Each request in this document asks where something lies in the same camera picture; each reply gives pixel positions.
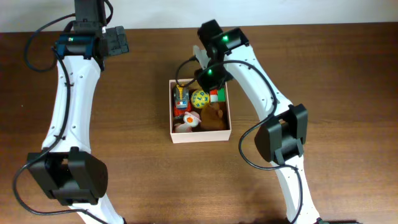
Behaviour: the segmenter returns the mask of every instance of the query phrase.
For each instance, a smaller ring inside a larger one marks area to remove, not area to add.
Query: pink box
[[[191,81],[192,79],[181,79],[179,80],[182,83],[186,83]],[[228,141],[229,136],[231,135],[231,116],[229,113],[229,100],[228,100],[228,88],[225,84],[225,103],[227,110],[227,120],[228,120],[228,130],[223,131],[201,131],[201,132],[192,132],[192,133],[173,133],[173,97],[172,97],[172,88],[175,86],[175,80],[169,80],[169,114],[170,114],[170,135],[172,137],[173,143],[183,143],[183,142],[205,142],[205,141]]]

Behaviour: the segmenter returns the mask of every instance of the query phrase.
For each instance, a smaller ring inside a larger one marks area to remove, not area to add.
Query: wooden table
[[[398,23],[243,27],[262,66],[294,104],[309,110],[305,168],[326,220],[398,222]],[[59,33],[40,34],[30,58],[52,59]],[[77,214],[38,217],[19,206],[11,179],[28,152],[39,152],[52,116],[57,71],[22,61],[30,33],[0,34],[0,222],[82,223]],[[93,155],[108,166],[108,195],[128,223],[275,223],[285,202],[274,172],[238,154],[256,112],[229,83],[228,142],[172,144],[168,80],[200,45],[196,29],[129,30],[131,52],[106,61],[91,115]],[[182,72],[192,77],[197,65]],[[248,157],[267,165],[253,136]],[[27,172],[22,198],[58,210]]]

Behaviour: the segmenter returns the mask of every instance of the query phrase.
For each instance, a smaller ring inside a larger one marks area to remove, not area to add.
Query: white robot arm
[[[65,139],[60,141],[50,152],[70,152],[71,147],[78,147],[79,151],[91,154],[89,129],[91,105],[95,86],[100,78],[101,69],[92,58],[83,59],[83,56],[65,56],[63,59],[68,74],[64,74],[58,63],[58,88],[51,125],[42,148],[49,147],[54,141],[54,135],[60,132],[65,114],[67,101],[67,88],[65,76],[68,75],[71,83],[71,97],[69,118],[64,132]],[[105,194],[98,199],[96,205],[90,203],[74,202],[69,206],[71,209],[88,210],[91,214],[106,223],[123,224],[123,218],[116,213],[108,196]],[[97,224],[98,222],[88,215],[78,213],[85,223]]]
[[[105,3],[111,11],[108,17]],[[28,154],[27,164],[14,176],[12,189],[17,201],[36,215],[78,212],[85,223],[123,224],[126,221],[116,213],[106,195],[106,165],[91,155],[89,128],[93,95],[104,70],[104,60],[129,52],[129,47],[123,27],[105,29],[113,15],[113,7],[108,0],[75,0],[75,11],[75,14],[61,17],[34,32],[25,47],[24,57],[29,68],[36,72],[50,70],[55,63],[44,70],[29,63],[29,45],[46,27],[62,19],[76,17],[66,26],[53,49],[58,61],[58,88],[42,152]],[[39,212],[24,203],[17,191],[17,180],[25,169],[48,198],[58,200],[71,210]]]
[[[212,48],[210,50],[212,50],[213,52],[220,51],[220,49],[222,50],[222,46],[218,45],[218,43],[221,42],[221,45],[222,44],[228,45],[228,43],[232,42],[232,44],[228,46],[228,49],[226,49],[227,53],[223,54],[223,58],[220,61],[227,62],[227,61],[237,60],[237,61],[250,63],[265,76],[265,78],[269,82],[270,86],[273,89],[273,92],[277,97],[276,99],[277,108],[274,112],[275,117],[278,117],[278,115],[287,113],[289,111],[290,107],[292,107],[292,102],[290,102],[290,100],[288,100],[271,82],[269,77],[266,75],[265,71],[262,69],[260,63],[258,62],[254,54],[253,48],[248,43],[244,43],[243,40],[239,42],[238,40],[239,37],[237,37],[236,35],[232,39],[231,35],[234,35],[233,33],[222,33],[218,34],[217,37],[212,37],[211,40],[203,40],[203,36],[206,36],[206,32],[212,34],[214,34],[214,32],[212,31],[211,28],[206,30],[206,24],[202,25],[202,29],[203,31],[202,32],[199,31],[198,35],[201,38],[204,45],[206,45],[206,41],[208,41],[208,43],[210,42],[209,45]],[[199,61],[201,65],[202,70],[206,73],[206,69],[211,66],[212,58],[209,57],[209,54],[206,50],[200,50],[198,46],[194,46],[193,51],[196,59]],[[210,54],[210,56],[213,56],[213,59],[217,58],[217,54],[215,53]],[[248,98],[250,99],[251,103],[256,109],[259,120],[262,121],[266,117],[268,117],[270,113],[272,113],[272,109],[274,107],[272,102],[274,101],[274,99],[272,97],[269,87],[262,79],[262,77],[256,71],[254,71],[254,69],[251,69],[245,64],[226,63],[223,66],[225,68],[225,71],[230,75],[232,75],[232,77],[236,79],[236,81],[238,81],[238,83],[241,85],[242,89],[247,94]],[[209,80],[212,80],[212,78],[215,78],[215,80],[217,79],[216,77],[206,77],[206,78],[207,79],[205,80],[200,80],[200,77],[198,77],[198,82],[199,84],[202,85],[202,87],[209,86],[207,82]],[[270,163],[273,167],[281,165],[278,164],[277,161],[270,161]],[[298,169],[298,172],[302,180],[303,206],[300,214],[298,215],[294,223],[296,224],[316,223],[320,216],[312,202],[307,180],[305,178],[303,155],[297,154],[294,156],[290,156],[288,159],[284,160],[284,164],[296,167]],[[282,188],[283,195],[285,197],[285,202],[287,207],[287,218],[289,221],[292,221],[299,210],[299,203],[300,203],[300,187],[299,187],[298,177],[293,169],[277,169],[275,171],[277,173],[279,183]]]

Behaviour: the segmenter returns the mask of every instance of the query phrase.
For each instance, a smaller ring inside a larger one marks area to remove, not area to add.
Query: yellow ball
[[[202,109],[207,103],[210,102],[210,96],[203,90],[197,90],[192,93],[191,102],[192,106]]]

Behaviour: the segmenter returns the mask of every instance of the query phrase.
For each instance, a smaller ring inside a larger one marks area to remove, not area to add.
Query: small toy figure
[[[191,102],[194,107],[202,109],[210,102],[210,96],[203,90],[197,90],[192,93]]]
[[[201,123],[200,115],[194,111],[192,111],[191,113],[185,112],[183,120],[183,124],[174,125],[176,133],[190,133],[192,132],[192,128],[198,126],[198,124]]]
[[[182,118],[186,111],[191,112],[192,107],[189,102],[189,91],[188,88],[176,86],[174,88],[174,117]]]
[[[207,104],[200,113],[200,127],[207,131],[226,130],[226,122],[223,119],[223,111],[219,103]]]

